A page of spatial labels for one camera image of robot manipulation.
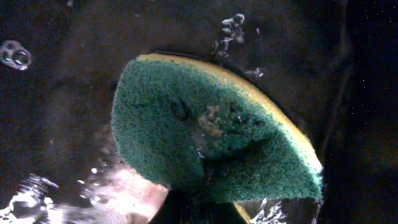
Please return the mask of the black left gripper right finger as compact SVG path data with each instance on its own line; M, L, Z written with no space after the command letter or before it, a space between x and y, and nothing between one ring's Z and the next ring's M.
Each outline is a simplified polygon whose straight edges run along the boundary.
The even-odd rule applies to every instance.
M233 203L207 202L201 209L208 224L246 224Z

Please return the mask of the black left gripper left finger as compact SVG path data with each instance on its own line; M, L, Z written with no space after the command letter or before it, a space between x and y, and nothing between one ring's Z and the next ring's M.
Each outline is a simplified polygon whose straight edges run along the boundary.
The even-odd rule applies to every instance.
M200 223L200 204L180 190L172 190L150 224Z

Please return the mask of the yellow green sponge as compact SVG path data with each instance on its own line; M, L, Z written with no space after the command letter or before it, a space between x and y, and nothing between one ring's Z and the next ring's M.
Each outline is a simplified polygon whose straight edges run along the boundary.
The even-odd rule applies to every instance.
M131 60L111 127L140 175L202 201L323 197L309 139L252 83L211 63L163 54Z

